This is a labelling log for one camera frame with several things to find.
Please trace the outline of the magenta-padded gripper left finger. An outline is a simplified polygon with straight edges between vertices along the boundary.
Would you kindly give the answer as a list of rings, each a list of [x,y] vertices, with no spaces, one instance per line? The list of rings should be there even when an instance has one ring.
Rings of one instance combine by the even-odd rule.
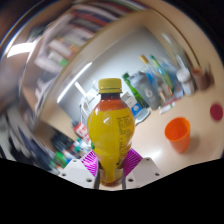
[[[94,151],[91,150],[80,159],[72,159],[59,176],[81,187],[98,189],[100,171]]]

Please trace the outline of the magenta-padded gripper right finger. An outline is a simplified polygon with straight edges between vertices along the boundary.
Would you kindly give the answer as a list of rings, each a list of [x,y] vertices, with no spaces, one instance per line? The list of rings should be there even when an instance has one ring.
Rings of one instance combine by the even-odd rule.
[[[150,157],[143,158],[130,149],[123,163],[122,189],[135,189],[162,177],[161,171]]]

